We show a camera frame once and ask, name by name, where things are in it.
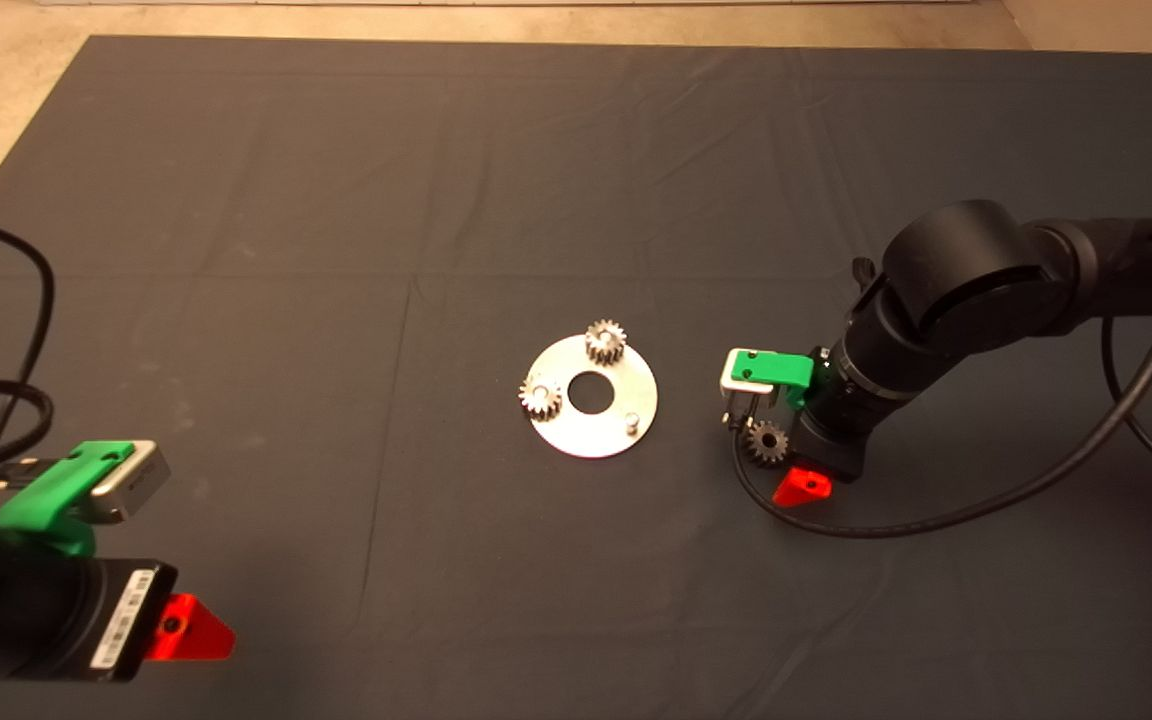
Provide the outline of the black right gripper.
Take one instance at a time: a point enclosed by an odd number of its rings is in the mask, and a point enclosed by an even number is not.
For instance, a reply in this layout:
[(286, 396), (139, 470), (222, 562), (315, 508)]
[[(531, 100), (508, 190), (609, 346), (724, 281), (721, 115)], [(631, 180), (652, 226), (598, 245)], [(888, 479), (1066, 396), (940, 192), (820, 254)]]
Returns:
[(870, 434), (872, 418), (867, 414), (850, 414), (846, 407), (842, 410), (804, 407), (794, 419), (794, 455), (810, 469), (786, 471), (774, 488), (774, 506), (791, 509), (827, 500), (833, 492), (831, 478), (859, 479), (867, 469)]

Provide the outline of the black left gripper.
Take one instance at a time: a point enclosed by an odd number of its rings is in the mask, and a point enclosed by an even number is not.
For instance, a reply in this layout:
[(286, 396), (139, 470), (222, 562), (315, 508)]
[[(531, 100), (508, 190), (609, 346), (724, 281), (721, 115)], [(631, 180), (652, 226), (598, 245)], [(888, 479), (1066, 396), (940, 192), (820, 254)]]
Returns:
[(70, 675), (127, 683), (146, 661), (220, 661), (236, 632), (195, 594), (172, 592), (179, 569), (156, 559), (93, 559), (88, 564)]

